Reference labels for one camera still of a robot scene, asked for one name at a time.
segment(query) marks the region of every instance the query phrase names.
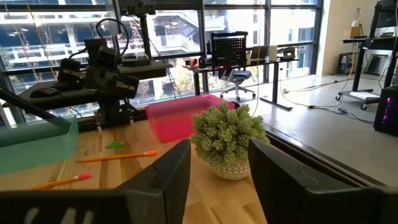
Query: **textured plant pot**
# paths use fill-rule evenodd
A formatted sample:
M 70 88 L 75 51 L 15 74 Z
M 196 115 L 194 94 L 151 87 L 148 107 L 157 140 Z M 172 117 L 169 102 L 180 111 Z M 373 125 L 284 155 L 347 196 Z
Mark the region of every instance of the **textured plant pot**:
M 219 169 L 213 168 L 214 173 L 226 180 L 240 180 L 250 173 L 249 161 L 226 164 Z

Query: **pink plastic tray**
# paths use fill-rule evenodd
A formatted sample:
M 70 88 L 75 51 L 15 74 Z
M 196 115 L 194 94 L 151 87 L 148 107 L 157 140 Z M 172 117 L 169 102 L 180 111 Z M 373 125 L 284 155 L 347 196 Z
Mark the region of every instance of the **pink plastic tray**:
M 167 143 L 189 138 L 195 132 L 192 115 L 207 110 L 211 105 L 218 107 L 221 102 L 227 101 L 210 94 L 194 96 L 148 105 L 146 114 L 159 141 Z M 227 103 L 230 109 L 234 109 L 233 103 Z

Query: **gray floor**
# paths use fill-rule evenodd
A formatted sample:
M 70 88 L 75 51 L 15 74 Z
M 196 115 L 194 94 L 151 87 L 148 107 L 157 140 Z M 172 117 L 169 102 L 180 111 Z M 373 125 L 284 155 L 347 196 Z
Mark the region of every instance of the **gray floor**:
M 280 82 L 281 89 L 296 90 L 299 88 L 329 83 L 334 80 L 346 80 L 347 76 L 309 76 Z M 380 94 L 379 77 L 363 75 L 359 89 L 373 88 Z M 352 82 L 346 85 L 345 90 L 350 90 Z M 338 102 L 335 96 L 346 82 L 328 85 L 313 91 L 290 92 L 285 95 L 295 103 L 317 106 L 335 106 Z M 310 110 L 305 106 L 295 105 L 285 100 L 279 91 L 278 101 L 293 106 L 292 111 L 286 111 L 258 101 L 256 115 L 261 115 L 264 122 L 275 129 L 299 140 L 304 145 L 310 146 L 351 168 L 354 168 L 373 179 L 386 185 L 398 186 L 398 138 L 388 134 L 379 133 L 371 124 L 349 119 L 342 115 L 333 114 L 323 110 Z M 260 96 L 272 96 L 272 84 L 259 85 Z M 250 93 L 240 93 L 242 103 L 247 103 L 254 111 L 257 100 L 251 98 Z M 234 93 L 224 95 L 226 100 L 234 101 Z M 338 111 L 344 108 L 361 119 L 373 121 L 377 104 L 369 105 L 367 111 L 359 107 L 362 102 L 344 97 L 343 102 L 331 110 Z

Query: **pencil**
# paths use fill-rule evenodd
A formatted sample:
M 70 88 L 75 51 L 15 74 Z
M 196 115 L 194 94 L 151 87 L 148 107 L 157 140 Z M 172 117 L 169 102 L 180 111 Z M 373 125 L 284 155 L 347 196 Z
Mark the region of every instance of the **pencil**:
M 90 177 L 91 177 L 91 173 L 84 173 L 84 174 L 80 174 L 80 175 L 77 175 L 77 176 L 74 176 L 74 177 L 71 177 L 71 178 L 67 178 L 67 179 L 63 179 L 63 180 L 57 180 L 57 181 L 53 181 L 53 182 L 50 182 L 50 183 L 47 183 L 47 184 L 40 184 L 38 186 L 31 187 L 30 189 L 31 190 L 41 190 L 41 189 L 46 189 L 46 188 L 53 187 L 53 186 L 56 186 L 56 185 L 67 184 L 67 183 L 74 182 L 74 181 L 77 181 L 77 180 L 88 179 Z
M 140 153 L 125 154 L 125 155 L 104 156 L 104 157 L 97 157 L 97 158 L 91 158 L 91 159 L 81 159 L 78 162 L 96 162 L 96 161 L 105 161 L 105 160 L 111 160 L 111 159 L 125 159 L 125 158 L 140 157 L 140 156 L 154 156 L 156 154 L 157 154 L 157 151 L 147 151 L 147 152 L 140 152 Z

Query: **green tray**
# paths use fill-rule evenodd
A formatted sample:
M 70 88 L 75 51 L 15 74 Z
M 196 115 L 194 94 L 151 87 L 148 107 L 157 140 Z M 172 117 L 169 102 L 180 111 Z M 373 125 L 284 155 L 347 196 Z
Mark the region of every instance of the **green tray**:
M 76 116 L 62 128 L 49 120 L 0 128 L 0 174 L 49 164 L 74 155 L 79 139 Z

